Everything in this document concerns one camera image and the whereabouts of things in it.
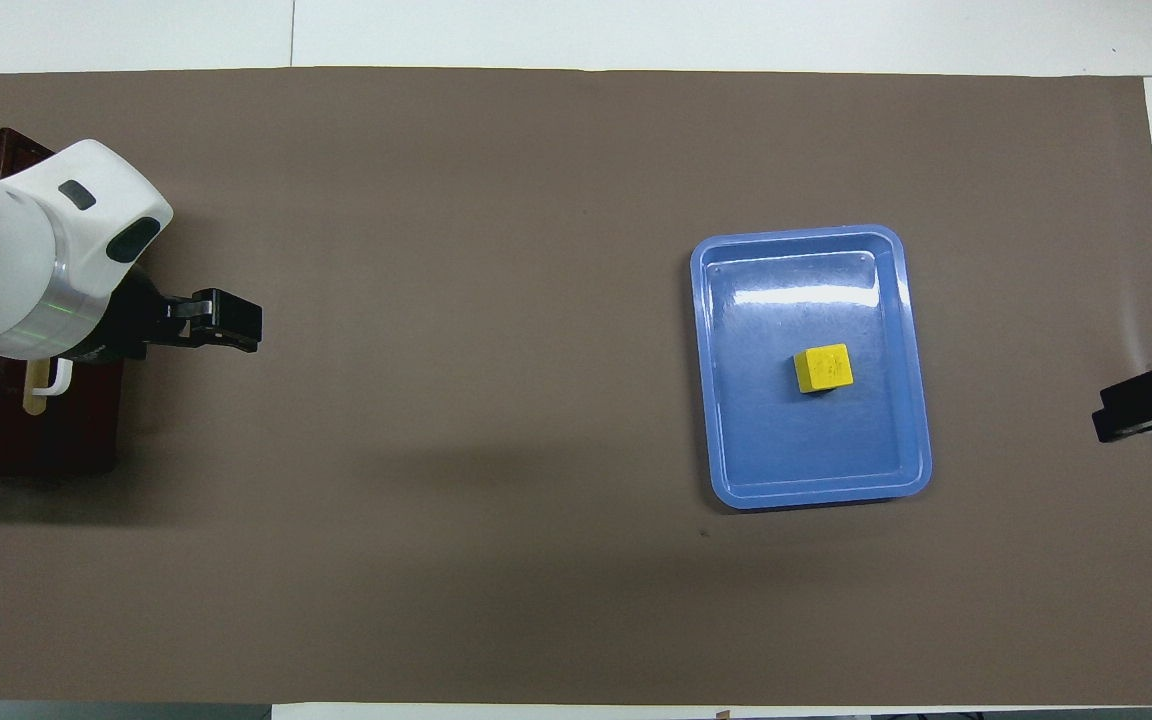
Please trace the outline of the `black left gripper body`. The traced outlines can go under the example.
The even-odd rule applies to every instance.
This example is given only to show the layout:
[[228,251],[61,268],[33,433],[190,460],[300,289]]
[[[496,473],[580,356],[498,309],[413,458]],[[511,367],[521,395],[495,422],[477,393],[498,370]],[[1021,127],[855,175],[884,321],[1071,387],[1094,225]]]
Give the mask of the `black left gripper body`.
[[111,293],[108,306],[86,338],[69,350],[65,359],[83,364],[114,361],[143,361],[147,346],[185,347],[188,320],[174,311],[194,300],[164,295],[141,265],[131,270]]

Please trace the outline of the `white drawer handle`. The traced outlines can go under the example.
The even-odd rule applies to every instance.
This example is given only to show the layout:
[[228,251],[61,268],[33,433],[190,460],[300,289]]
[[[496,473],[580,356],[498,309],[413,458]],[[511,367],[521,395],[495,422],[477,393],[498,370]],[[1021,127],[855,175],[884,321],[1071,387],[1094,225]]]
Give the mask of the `white drawer handle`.
[[65,357],[52,359],[52,373],[47,386],[37,386],[29,389],[35,397],[58,397],[65,395],[70,387],[73,377],[73,361]]

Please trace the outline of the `yellow cube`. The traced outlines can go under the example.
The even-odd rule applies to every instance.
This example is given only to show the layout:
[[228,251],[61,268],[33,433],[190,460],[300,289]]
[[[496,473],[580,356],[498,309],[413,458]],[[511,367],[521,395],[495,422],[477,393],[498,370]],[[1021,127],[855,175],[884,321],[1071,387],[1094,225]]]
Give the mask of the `yellow cube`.
[[844,343],[804,348],[791,361],[797,389],[803,395],[814,395],[855,382],[849,347]]

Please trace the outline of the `brown table mat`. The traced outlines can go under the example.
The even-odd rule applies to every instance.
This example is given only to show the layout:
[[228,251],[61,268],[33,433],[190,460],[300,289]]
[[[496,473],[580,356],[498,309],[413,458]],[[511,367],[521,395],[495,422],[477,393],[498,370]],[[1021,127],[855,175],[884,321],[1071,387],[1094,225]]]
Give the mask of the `brown table mat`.
[[[0,700],[1152,705],[1139,79],[317,68],[0,76],[168,197],[256,354],[127,367],[118,465],[0,480]],[[710,491],[689,259],[882,223],[918,495]]]

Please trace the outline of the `blue plastic tray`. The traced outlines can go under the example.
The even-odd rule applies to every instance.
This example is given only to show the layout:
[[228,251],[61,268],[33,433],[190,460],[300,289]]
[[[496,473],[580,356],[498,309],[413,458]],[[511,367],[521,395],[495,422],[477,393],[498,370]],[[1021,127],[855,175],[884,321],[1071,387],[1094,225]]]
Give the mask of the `blue plastic tray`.
[[[916,495],[933,469],[905,247],[884,225],[710,237],[689,262],[710,486],[741,511]],[[855,382],[797,389],[847,344]]]

